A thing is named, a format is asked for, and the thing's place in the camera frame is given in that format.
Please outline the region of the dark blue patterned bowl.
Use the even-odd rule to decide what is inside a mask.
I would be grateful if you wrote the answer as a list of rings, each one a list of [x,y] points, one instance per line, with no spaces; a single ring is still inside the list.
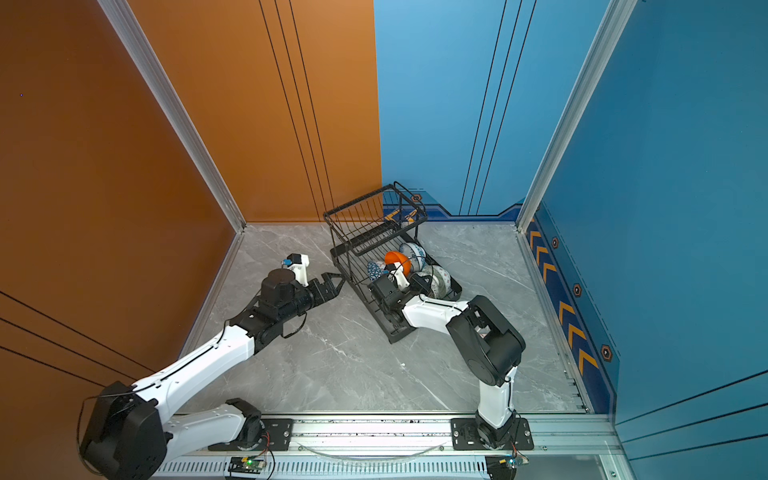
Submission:
[[[367,273],[371,282],[375,282],[380,277],[388,274],[386,263],[381,260],[369,261],[367,264]]]

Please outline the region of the black wire dish rack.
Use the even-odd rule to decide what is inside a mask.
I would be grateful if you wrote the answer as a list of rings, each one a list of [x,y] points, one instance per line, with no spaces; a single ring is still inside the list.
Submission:
[[[418,240],[428,220],[421,197],[398,182],[324,213],[331,257],[391,343],[415,330],[403,312],[419,297],[458,301],[461,285]]]

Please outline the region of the orange plastic bowl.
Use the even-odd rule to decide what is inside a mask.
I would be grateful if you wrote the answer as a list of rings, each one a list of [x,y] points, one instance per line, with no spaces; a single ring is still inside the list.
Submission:
[[[392,264],[395,266],[399,265],[400,270],[402,271],[405,277],[408,277],[410,275],[411,267],[412,267],[411,261],[403,253],[399,251],[389,251],[386,253],[384,261],[387,265],[389,264]]]

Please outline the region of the blue floral white bowl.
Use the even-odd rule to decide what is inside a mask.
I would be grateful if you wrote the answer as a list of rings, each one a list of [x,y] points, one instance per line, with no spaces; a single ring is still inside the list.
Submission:
[[[399,252],[409,260],[413,272],[420,272],[426,267],[426,252],[420,245],[406,242],[400,245]]]

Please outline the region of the pale green patterned bowl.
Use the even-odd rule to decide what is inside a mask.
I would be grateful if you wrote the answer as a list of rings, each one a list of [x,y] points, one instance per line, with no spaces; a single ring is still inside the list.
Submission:
[[[451,291],[451,276],[447,270],[438,265],[430,265],[428,273],[432,278],[431,290],[436,299],[446,298]]]

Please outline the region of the white black lattice bowl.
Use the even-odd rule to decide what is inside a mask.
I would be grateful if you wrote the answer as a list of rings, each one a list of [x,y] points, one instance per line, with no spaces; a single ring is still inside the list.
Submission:
[[[431,298],[435,297],[436,289],[433,286],[434,277],[432,275],[417,272],[409,277],[409,281],[412,289],[417,294],[423,294]]]

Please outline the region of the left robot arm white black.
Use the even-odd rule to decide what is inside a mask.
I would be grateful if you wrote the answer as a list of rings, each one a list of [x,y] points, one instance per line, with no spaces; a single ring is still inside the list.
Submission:
[[[302,283],[291,269],[270,271],[246,307],[202,346],[131,385],[115,382],[93,397],[87,427],[76,430],[80,460],[107,479],[148,479],[164,461],[211,445],[259,446],[262,414],[243,399],[194,414],[179,411],[234,366],[286,338],[286,322],[335,299],[344,283],[338,273]]]

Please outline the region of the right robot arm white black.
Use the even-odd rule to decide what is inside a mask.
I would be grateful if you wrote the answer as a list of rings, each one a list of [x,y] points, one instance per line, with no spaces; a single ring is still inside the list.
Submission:
[[[401,317],[415,328],[451,337],[469,370],[479,381],[475,414],[480,442],[501,449],[513,441],[517,412],[513,403],[515,376],[526,348],[522,334],[495,304],[477,295],[469,301],[447,301],[426,294],[428,283],[417,277],[402,289],[391,275],[370,286],[386,313]]]

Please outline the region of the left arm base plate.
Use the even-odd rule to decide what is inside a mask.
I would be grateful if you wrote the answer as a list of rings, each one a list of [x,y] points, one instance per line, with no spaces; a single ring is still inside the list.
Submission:
[[[289,449],[294,420],[291,418],[249,418],[230,442],[211,445],[209,451],[282,452]]]

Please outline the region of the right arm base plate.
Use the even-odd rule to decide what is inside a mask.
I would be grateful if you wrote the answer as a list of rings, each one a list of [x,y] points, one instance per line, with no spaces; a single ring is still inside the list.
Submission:
[[[479,418],[454,418],[450,425],[452,445],[457,451],[535,449],[529,422],[519,415],[513,415],[500,429],[493,429]]]

